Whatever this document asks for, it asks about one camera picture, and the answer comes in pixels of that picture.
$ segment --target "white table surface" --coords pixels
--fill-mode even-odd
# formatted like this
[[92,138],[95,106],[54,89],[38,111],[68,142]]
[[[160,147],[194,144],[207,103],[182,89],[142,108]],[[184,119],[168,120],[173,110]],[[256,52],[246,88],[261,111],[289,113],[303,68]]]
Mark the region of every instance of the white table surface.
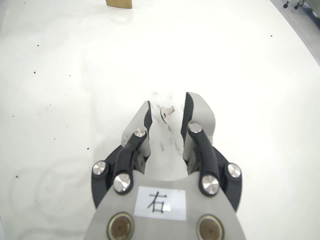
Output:
[[[82,239],[95,211],[91,166],[145,100],[154,116],[146,175],[184,177],[187,91],[209,103],[214,146],[242,168],[247,239],[316,239],[320,68],[280,12],[269,0],[132,3],[9,0],[0,35],[6,239]],[[158,105],[175,107],[172,133]]]

